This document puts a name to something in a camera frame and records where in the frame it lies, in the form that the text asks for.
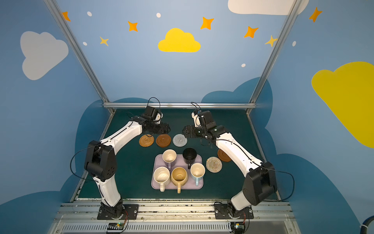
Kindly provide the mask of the black mug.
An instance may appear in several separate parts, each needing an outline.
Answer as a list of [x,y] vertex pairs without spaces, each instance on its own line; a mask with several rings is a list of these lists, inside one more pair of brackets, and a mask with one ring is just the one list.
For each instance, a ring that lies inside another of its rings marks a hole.
[[184,149],[183,153],[184,162],[188,165],[188,169],[195,163],[197,152],[194,148],[186,148]]

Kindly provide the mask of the grey woven coaster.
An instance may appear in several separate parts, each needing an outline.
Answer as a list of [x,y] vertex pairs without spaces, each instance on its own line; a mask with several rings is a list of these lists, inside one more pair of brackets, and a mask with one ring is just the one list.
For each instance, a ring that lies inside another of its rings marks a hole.
[[172,142],[176,147],[183,147],[188,143],[188,139],[183,134],[176,134]]

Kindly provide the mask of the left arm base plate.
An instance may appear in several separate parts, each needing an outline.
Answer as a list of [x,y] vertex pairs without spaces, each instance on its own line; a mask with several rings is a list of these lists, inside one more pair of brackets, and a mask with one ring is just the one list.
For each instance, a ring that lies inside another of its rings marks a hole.
[[135,220],[137,218],[138,204],[118,204],[110,207],[101,203],[97,220]]

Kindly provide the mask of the beige woven coaster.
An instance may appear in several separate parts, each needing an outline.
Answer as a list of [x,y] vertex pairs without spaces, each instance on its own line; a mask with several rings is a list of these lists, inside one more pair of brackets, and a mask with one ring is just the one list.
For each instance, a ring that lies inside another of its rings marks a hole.
[[222,162],[218,157],[210,157],[206,160],[206,168],[212,173],[220,172],[222,167]]

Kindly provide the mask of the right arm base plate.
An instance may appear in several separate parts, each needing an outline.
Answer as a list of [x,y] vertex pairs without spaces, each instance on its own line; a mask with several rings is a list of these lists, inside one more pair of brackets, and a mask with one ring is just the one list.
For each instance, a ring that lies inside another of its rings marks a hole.
[[252,207],[236,210],[233,205],[215,202],[214,214],[216,219],[254,219]]

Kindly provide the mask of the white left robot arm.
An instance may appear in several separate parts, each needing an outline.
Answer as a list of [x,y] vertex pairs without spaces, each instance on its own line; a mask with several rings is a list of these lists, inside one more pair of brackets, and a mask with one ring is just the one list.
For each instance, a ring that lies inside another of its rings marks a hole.
[[123,199],[118,192],[115,173],[117,171],[116,155],[136,136],[149,134],[166,134],[170,131],[167,123],[162,123],[163,115],[147,117],[145,114],[135,116],[114,134],[100,141],[91,141],[85,158],[84,169],[92,176],[100,195],[99,220],[121,220],[125,218]]

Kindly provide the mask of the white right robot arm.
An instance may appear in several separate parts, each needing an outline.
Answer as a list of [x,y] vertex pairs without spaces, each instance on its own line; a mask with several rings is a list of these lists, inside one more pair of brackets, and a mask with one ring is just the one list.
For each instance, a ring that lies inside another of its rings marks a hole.
[[226,153],[242,172],[245,177],[242,190],[228,202],[231,211],[241,211],[250,205],[258,205],[276,193],[274,166],[270,162],[264,163],[252,156],[225,127],[207,129],[202,126],[187,125],[182,133],[187,138],[201,137],[211,141]]

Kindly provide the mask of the purple mug cream inside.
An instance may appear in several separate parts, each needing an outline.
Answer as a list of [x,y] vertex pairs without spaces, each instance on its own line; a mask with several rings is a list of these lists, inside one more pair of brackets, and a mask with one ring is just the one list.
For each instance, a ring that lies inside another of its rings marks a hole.
[[172,149],[167,149],[162,155],[162,160],[166,167],[171,170],[177,160],[177,153]]

